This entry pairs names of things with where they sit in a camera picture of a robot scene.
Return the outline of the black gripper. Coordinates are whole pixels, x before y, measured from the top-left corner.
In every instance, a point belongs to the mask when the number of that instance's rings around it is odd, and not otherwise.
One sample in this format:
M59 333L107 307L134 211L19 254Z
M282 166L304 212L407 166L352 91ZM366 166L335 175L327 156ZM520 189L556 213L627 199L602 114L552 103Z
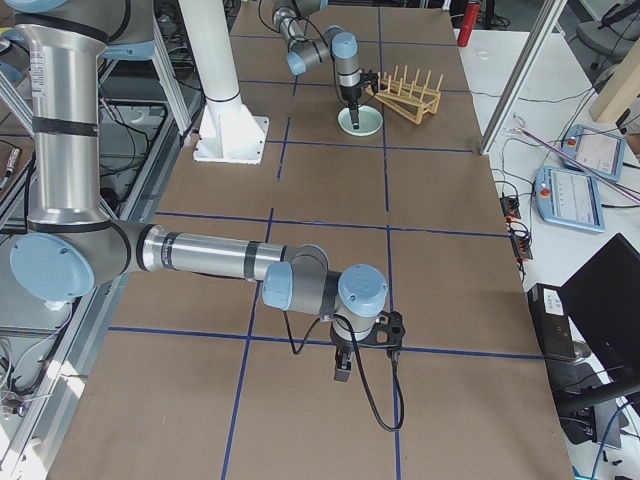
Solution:
M332 336L331 341L336 348L333 379L337 382L346 383L349 380L352 369L351 357L358 350L358 347L355 346L352 340L346 340L340 336Z
M354 130L360 128L359 121L359 100L362 96L362 88L359 85L355 86L340 86L340 94L347 107L349 108L349 115L351 125Z

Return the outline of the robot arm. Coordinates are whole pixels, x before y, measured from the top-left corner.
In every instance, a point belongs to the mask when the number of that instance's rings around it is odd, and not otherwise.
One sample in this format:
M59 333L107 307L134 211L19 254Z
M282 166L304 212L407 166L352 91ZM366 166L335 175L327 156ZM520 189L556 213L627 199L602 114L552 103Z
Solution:
M287 64L300 76L320 64L331 63L338 77L340 95L346 102L355 130L360 129L359 100L364 85L355 35L338 25L328 27L318 38L303 33L299 22L325 9L327 1L276 1L272 9L273 28L287 45Z
M170 232L112 218L101 205L101 58L149 60L156 52L149 1L15 1L29 49L37 197L10 255L31 295L74 299L133 271L186 271L258 281L268 306L330 323L335 378L360 366L362 346L395 352L402 328L385 311L387 283L374 267L332 271L314 245Z

